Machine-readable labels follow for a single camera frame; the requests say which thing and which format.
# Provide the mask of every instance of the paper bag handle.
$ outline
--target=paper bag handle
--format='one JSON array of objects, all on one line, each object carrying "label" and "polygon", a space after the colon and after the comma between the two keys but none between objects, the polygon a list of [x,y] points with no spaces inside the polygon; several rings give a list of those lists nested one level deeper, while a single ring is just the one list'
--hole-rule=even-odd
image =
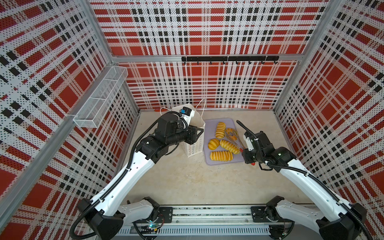
[{"label": "paper bag handle", "polygon": [[195,108],[197,108],[203,100],[205,100],[205,103],[204,103],[204,107],[203,107],[203,112],[201,113],[201,117],[203,117],[204,109],[205,109],[205,106],[207,105],[207,99],[206,98],[201,99],[200,102],[195,107]]},{"label": "paper bag handle", "polygon": [[163,108],[165,108],[165,109],[167,109],[168,111],[170,111],[168,108],[166,108],[166,107],[161,107],[160,108],[160,115],[163,115],[162,113],[161,113],[161,109],[163,109]]}]

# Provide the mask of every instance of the bread roll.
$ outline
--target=bread roll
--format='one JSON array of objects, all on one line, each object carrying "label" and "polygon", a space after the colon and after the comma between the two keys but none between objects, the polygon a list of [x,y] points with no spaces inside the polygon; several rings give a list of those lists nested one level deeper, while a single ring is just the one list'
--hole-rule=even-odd
[{"label": "bread roll", "polygon": [[222,139],[224,137],[225,123],[219,122],[216,127],[216,138]]},{"label": "bread roll", "polygon": [[229,151],[218,151],[218,152],[211,152],[211,154],[209,155],[209,158],[212,161],[227,162],[227,161],[232,161],[233,155]]},{"label": "bread roll", "polygon": [[208,148],[210,150],[215,150],[218,146],[220,146],[220,142],[219,140],[217,140],[216,138],[214,139],[211,139],[208,143]]},{"label": "bread roll", "polygon": [[239,154],[240,150],[238,147],[236,147],[233,143],[228,142],[227,140],[220,140],[220,146],[224,148],[225,150],[228,150],[234,154]]}]

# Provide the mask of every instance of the wire mesh basket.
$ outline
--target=wire mesh basket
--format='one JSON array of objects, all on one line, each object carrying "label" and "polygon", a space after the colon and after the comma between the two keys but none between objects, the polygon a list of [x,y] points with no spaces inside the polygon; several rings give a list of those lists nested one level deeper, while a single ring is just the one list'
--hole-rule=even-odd
[{"label": "wire mesh basket", "polygon": [[79,127],[98,128],[127,78],[127,68],[113,66],[74,118]]}]

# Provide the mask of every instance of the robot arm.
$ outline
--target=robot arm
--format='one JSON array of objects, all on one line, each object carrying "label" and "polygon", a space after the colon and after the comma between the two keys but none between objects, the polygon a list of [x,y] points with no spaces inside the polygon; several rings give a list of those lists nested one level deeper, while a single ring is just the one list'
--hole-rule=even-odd
[{"label": "robot arm", "polygon": [[[157,218],[159,205],[149,197],[134,204],[120,204],[137,181],[166,155],[170,146],[177,147],[181,142],[193,144],[198,140],[204,130],[189,126],[193,115],[194,111],[186,107],[180,113],[167,112],[137,139],[128,163],[112,181],[92,199],[80,201],[78,209],[81,215],[70,228],[71,238],[86,239],[97,234],[101,239],[109,240],[118,233],[124,222],[131,223],[139,219],[154,221]],[[144,137],[156,124],[154,133]],[[82,236],[75,234],[75,228],[82,219],[94,230],[93,233]]]},{"label": "robot arm", "polygon": [[[363,224],[367,214],[366,209],[360,204],[352,205],[329,189],[287,148],[275,149],[265,133],[254,134],[240,121],[237,123],[246,130],[244,140],[248,149],[242,152],[245,163],[257,162],[261,170],[280,172],[298,186],[318,207],[318,209],[309,209],[276,196],[266,204],[269,220],[290,219],[318,232],[325,240],[353,240],[362,230],[368,239],[372,239]],[[263,169],[261,164],[270,168]]]}]

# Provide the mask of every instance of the red plaid backdrop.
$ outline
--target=red plaid backdrop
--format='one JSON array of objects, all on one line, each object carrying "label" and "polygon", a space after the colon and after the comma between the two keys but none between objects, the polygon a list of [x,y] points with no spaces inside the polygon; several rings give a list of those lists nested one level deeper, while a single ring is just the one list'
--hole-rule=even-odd
[{"label": "red plaid backdrop", "polygon": [[91,0],[112,54],[302,53],[328,0]]},{"label": "red plaid backdrop", "polygon": [[[106,65],[80,6],[77,0],[0,1],[0,198]],[[113,175],[130,112],[120,92],[99,129],[75,128],[0,239],[68,239],[78,200]]]},{"label": "red plaid backdrop", "polygon": [[384,238],[384,3],[346,1],[277,114],[302,163]]},{"label": "red plaid backdrop", "polygon": [[138,107],[171,108],[207,99],[209,108],[272,109],[295,61],[121,63]]}]

